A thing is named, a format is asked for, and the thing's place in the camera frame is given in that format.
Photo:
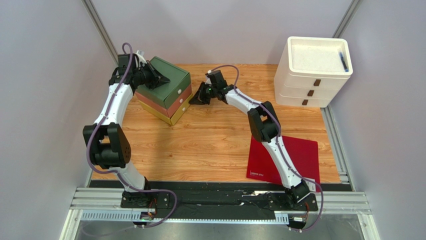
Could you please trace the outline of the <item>pink drawer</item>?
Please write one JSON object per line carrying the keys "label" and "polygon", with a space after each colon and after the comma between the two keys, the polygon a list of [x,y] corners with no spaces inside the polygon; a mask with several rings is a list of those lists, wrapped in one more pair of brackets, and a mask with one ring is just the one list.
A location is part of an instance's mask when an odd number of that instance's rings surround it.
{"label": "pink drawer", "polygon": [[192,93],[192,86],[189,85],[185,90],[179,89],[177,97],[172,97],[174,102],[171,104],[169,108],[165,108],[161,105],[158,105],[157,103],[154,103],[149,98],[141,95],[140,93],[135,93],[136,98],[143,104],[147,105],[148,107],[151,107],[156,112],[171,118],[175,112],[178,110],[178,108],[183,104],[183,102],[191,95]]}

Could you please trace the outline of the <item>yellow bottom drawer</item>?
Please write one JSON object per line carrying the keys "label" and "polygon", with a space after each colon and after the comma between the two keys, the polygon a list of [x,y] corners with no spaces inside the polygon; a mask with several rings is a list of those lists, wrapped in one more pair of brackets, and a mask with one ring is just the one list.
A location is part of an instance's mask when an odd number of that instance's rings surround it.
{"label": "yellow bottom drawer", "polygon": [[162,112],[156,110],[155,108],[144,103],[143,101],[139,100],[139,103],[141,104],[142,108],[146,110],[147,112],[151,113],[152,115],[164,121],[165,123],[171,126],[174,126],[178,122],[178,120],[184,115],[184,113],[188,110],[190,106],[189,101],[192,97],[193,97],[193,94],[191,93],[185,100],[181,98],[179,100],[181,103],[179,104],[178,107],[175,108],[175,112],[170,117],[167,115],[164,115]]}

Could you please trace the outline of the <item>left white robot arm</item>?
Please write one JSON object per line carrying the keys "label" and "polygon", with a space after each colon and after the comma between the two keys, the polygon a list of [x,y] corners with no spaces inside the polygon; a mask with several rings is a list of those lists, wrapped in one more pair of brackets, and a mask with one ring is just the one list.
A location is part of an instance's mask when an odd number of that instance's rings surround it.
{"label": "left white robot arm", "polygon": [[108,81],[108,96],[99,117],[83,128],[86,157],[92,170],[113,174],[124,186],[126,201],[151,202],[155,193],[131,162],[131,146],[122,129],[125,112],[139,86],[155,89],[170,82],[143,52],[118,55],[118,67]]}

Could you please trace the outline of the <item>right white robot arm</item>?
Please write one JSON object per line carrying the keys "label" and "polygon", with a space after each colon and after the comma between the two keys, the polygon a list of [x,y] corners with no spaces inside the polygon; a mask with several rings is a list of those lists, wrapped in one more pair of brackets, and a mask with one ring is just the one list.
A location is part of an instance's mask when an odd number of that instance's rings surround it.
{"label": "right white robot arm", "polygon": [[209,105],[211,99],[218,99],[245,113],[252,136],[266,148],[274,162],[290,204],[301,205],[311,191],[285,148],[281,137],[281,125],[273,105],[269,101],[255,100],[235,85],[228,84],[220,70],[210,70],[205,76],[206,81],[200,84],[189,103]]}

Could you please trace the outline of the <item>green top drawer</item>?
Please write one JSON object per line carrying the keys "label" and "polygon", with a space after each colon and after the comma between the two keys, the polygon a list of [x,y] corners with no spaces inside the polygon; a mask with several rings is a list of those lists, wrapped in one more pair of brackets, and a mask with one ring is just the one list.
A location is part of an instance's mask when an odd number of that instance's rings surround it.
{"label": "green top drawer", "polygon": [[168,109],[183,91],[191,85],[191,75],[188,71],[178,67],[158,56],[154,56],[150,63],[163,76],[170,80],[169,83],[149,89],[140,85],[135,93],[142,95],[155,104]]}

